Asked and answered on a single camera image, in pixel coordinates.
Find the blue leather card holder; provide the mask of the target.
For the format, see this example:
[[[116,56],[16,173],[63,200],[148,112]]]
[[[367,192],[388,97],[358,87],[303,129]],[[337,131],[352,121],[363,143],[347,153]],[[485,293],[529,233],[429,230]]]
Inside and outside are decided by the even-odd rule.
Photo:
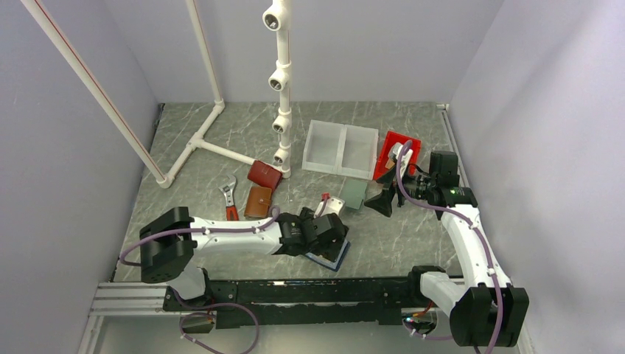
[[[347,255],[351,243],[348,240],[343,241],[341,246],[338,246],[337,243],[331,246],[329,253],[326,254],[314,254],[314,253],[306,253],[304,256],[326,269],[330,271],[337,272],[341,267],[345,256]]]

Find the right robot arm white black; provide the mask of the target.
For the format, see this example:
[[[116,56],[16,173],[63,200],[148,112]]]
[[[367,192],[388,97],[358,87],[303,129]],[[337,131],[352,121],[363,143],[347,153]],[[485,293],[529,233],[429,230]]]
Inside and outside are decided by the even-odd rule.
[[[364,204],[386,217],[406,202],[433,210],[450,236],[464,282],[454,282],[438,266],[416,266],[406,286],[409,302],[436,305],[449,319],[451,339],[460,347],[482,347],[491,353],[496,347],[516,346],[528,293],[514,286],[499,265],[481,225],[477,199],[469,187],[460,185],[458,156],[434,151],[429,170],[412,175],[411,155],[407,144],[393,146],[390,167],[377,179],[383,188]]]

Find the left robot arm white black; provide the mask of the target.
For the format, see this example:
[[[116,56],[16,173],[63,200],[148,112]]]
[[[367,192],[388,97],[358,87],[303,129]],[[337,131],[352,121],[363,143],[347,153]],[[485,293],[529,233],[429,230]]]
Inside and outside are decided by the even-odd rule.
[[[211,254],[258,253],[303,256],[337,271],[349,251],[348,226],[338,214],[320,216],[309,208],[299,214],[270,208],[270,217],[257,221],[213,221],[194,218],[185,206],[175,207],[140,231],[141,281],[165,283],[192,309],[212,299],[206,269],[195,257]]]

